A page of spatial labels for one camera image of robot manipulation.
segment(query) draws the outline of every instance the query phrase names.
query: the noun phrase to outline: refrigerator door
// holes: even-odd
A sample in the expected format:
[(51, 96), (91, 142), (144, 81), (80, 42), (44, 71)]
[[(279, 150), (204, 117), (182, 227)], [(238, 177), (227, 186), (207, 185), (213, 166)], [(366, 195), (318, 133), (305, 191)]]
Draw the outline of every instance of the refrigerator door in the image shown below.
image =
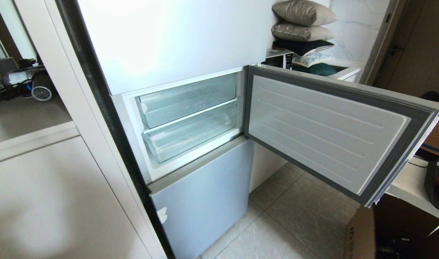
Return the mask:
[(111, 95), (265, 60), (270, 0), (78, 3)]
[(250, 66), (245, 135), (361, 204), (379, 200), (439, 119), (439, 104)]
[(176, 258), (197, 258), (244, 215), (253, 154), (241, 136), (148, 186)]

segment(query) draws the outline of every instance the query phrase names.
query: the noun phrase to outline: microwave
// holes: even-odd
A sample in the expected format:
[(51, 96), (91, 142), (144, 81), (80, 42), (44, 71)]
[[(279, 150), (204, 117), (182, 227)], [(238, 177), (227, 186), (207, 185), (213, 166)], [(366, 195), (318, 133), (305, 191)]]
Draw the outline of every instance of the microwave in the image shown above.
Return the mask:
[(261, 64), (291, 69), (292, 59), (293, 59), (292, 51), (268, 49), (266, 52), (266, 60)]

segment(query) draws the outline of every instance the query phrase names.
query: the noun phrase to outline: gray pillow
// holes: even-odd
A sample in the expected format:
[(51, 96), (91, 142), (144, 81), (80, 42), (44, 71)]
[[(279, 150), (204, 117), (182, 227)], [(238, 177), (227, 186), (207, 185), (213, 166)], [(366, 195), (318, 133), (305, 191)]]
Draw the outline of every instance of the gray pillow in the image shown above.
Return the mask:
[(275, 4), (272, 10), (286, 21), (304, 26), (333, 23), (338, 18), (327, 7), (308, 0), (291, 0)]
[(277, 24), (271, 31), (277, 38), (288, 41), (327, 41), (335, 37), (329, 29), (321, 26), (307, 27), (292, 23)]

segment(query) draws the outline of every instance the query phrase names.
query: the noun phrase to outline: white refrigerator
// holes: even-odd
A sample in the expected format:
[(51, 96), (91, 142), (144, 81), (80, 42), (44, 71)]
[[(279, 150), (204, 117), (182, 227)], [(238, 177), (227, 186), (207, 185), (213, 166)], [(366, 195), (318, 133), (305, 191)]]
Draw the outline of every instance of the white refrigerator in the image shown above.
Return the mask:
[(439, 119), (435, 102), (259, 64), (271, 0), (57, 3), (179, 259), (245, 213), (255, 142), (370, 206)]

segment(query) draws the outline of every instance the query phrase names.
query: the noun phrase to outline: black trim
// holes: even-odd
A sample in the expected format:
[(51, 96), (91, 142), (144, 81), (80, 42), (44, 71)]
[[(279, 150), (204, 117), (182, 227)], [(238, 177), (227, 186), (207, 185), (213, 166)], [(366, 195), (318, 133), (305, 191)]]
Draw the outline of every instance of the black trim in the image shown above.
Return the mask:
[[(400, 161), (400, 158), (403, 154), (409, 154), (412, 150), (412, 147), (414, 147), (417, 143), (417, 141), (422, 137), (424, 134), (421, 129), (423, 127), (428, 127), (434, 118), (438, 115), (436, 110), (426, 108), (420, 105), (416, 105), (413, 103), (408, 103), (402, 100), (393, 99), (386, 95), (378, 95), (372, 92), (368, 92), (365, 90), (353, 88), (353, 87), (345, 87), (342, 85), (337, 85), (334, 83), (325, 82), (323, 80), (315, 80), (310, 78), (304, 78), (304, 77), (298, 77), (297, 72), (293, 72), (294, 75), (289, 73), (288, 71), (279, 71), (279, 69), (272, 68), (267, 69), (264, 67), (259, 66), (251, 66), (249, 68), (248, 73), (248, 85), (247, 85), (247, 106), (245, 109), (245, 136), (253, 139), (254, 141), (258, 142), (259, 144), (265, 146), (266, 148), (272, 150), (274, 153), (280, 155), (287, 161), (290, 161), (291, 163), (295, 164), (296, 166), (302, 168), (306, 172), (310, 172), (310, 174), (314, 175), (315, 177), (321, 179), (322, 181), (326, 182), (327, 184), (333, 186), (337, 190), (343, 192), (345, 195), (351, 197), (352, 199), (358, 201), (361, 204), (366, 205), (368, 201), (371, 199), (371, 197), (376, 193), (377, 190), (382, 191), (385, 186), (382, 186), (382, 183), (386, 180), (387, 182), (390, 182), (392, 178), (394, 178), (397, 173), (394, 172), (391, 174), (392, 170), (394, 169), (394, 166), (397, 164), (397, 162)], [(355, 102), (364, 103), (367, 105), (375, 106), (378, 108), (382, 108), (384, 110), (390, 110), (394, 113), (399, 113), (402, 115), (405, 115), (409, 118), (411, 118), (410, 123), (404, 130), (402, 136), (397, 141), (396, 145), (392, 148), (389, 156), (387, 159), (383, 162), (381, 167), (379, 168), (377, 174), (371, 179), (370, 183), (366, 187), (366, 189), (363, 191), (363, 193), (359, 196), (351, 191), (345, 189), (341, 185), (333, 182), (332, 180), (324, 177), (323, 175), (319, 174), (318, 172), (314, 171), (313, 169), (310, 169), (309, 167), (305, 166), (304, 164), (296, 161), (295, 159), (291, 158), (290, 156), (282, 153), (281, 151), (275, 149), (274, 147), (270, 146), (269, 144), (261, 141), (260, 139), (256, 138), (255, 136), (251, 135), (249, 133), (249, 121), (250, 121), (250, 112), (251, 112), (251, 96), (253, 91), (253, 78), (254, 76), (260, 76), (260, 77), (266, 77), (269, 79), (277, 80), (280, 82), (290, 83), (293, 85), (298, 85), (300, 87), (304, 87), (310, 90), (315, 90), (318, 92), (326, 93), (329, 95), (338, 96), (341, 98), (345, 98), (348, 100), (353, 100)]]
[(122, 156), (131, 180), (149, 216), (152, 226), (162, 244), (168, 258), (175, 258), (163, 226), (157, 216), (152, 200), (149, 197), (142, 174), (137, 165), (130, 144), (126, 138), (123, 126), (118, 118), (117, 111), (107, 90), (107, 83), (99, 65), (98, 59), (91, 44), (88, 32), (81, 16), (80, 7), (76, 0), (56, 0), (59, 12), (66, 27), (66, 31), (76, 52), (77, 58), (86, 76), (88, 84), (98, 103), (99, 109), (111, 132), (118, 151)]

